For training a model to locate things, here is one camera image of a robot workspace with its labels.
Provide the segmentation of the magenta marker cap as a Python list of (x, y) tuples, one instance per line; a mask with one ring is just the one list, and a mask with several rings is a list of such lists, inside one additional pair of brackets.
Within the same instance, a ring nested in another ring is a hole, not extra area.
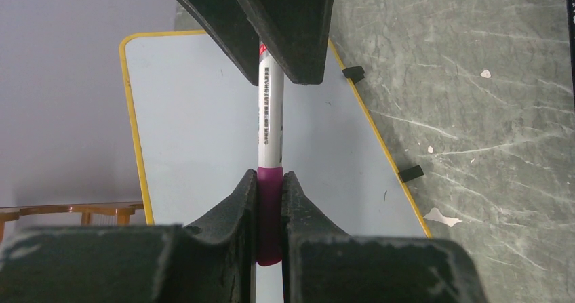
[(257, 263), (271, 266), (281, 261), (281, 200), (283, 168), (257, 169), (258, 235)]

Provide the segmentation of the yellow-framed whiteboard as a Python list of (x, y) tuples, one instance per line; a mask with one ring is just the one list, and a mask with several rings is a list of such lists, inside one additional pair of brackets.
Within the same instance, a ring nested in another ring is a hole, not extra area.
[[(137, 33), (119, 47), (150, 224), (189, 224), (258, 165), (258, 90), (203, 31)], [(334, 48), (320, 85), (285, 84), (283, 168), (352, 235), (430, 231)]]

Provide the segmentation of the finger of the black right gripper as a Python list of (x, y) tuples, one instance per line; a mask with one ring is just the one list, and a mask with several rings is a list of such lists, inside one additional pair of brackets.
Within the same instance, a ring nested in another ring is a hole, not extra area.
[(177, 0), (244, 77), (258, 84), (259, 36), (237, 0)]
[(237, 2), (292, 83), (322, 83), (334, 0)]

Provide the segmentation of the white marker pen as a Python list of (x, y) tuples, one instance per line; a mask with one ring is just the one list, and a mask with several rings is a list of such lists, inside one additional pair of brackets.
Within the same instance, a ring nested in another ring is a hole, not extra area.
[(281, 167), (285, 74), (264, 43), (259, 44), (258, 166)]

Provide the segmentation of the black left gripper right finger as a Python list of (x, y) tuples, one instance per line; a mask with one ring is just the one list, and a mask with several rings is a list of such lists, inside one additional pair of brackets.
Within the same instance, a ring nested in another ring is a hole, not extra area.
[(349, 235), (283, 178), (286, 302), (486, 302), (468, 253), (445, 239)]

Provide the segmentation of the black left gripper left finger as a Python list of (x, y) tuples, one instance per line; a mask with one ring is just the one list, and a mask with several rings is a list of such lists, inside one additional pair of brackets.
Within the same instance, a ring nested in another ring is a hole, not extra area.
[(187, 226), (21, 230), (1, 249), (2, 302), (253, 302), (256, 172)]

